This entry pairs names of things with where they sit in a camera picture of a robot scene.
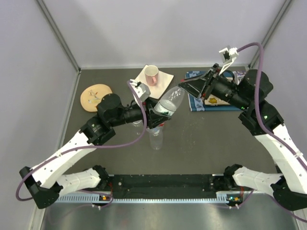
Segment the clear bottle with red label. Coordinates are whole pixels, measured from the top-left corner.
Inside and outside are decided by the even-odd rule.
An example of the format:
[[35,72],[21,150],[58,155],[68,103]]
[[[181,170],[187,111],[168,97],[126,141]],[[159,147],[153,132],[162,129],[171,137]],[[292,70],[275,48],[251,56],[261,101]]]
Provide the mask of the clear bottle with red label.
[[180,107],[185,91],[178,86],[175,86],[168,90],[159,100],[159,102],[154,107],[154,110],[172,116],[175,111]]

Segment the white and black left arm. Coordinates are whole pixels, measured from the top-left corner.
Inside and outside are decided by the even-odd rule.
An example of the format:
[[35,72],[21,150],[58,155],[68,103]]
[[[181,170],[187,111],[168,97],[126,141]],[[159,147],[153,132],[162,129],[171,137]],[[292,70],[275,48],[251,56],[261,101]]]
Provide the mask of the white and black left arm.
[[124,107],[118,95],[111,93],[97,105],[97,114],[52,156],[34,167],[23,167],[19,174],[39,209],[47,208],[60,197],[73,192],[98,192],[109,187],[105,168],[95,165],[82,172],[66,174],[76,162],[96,149],[107,149],[115,136],[115,127],[141,121],[144,128],[156,128],[169,120],[177,106],[165,97],[158,102],[146,98]]

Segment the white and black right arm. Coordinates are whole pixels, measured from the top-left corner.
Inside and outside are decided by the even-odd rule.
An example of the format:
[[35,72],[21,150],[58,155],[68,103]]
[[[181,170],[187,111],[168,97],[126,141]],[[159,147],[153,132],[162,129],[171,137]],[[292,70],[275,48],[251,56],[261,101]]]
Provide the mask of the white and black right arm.
[[215,64],[206,73],[184,79],[178,86],[194,98],[208,99],[213,95],[240,109],[238,118],[242,125],[265,147],[280,173],[267,174],[234,164],[225,169],[217,188],[248,187],[273,197],[287,210],[306,208],[307,162],[292,141],[280,113],[265,100],[273,90],[268,76],[252,69],[236,83],[223,73]]

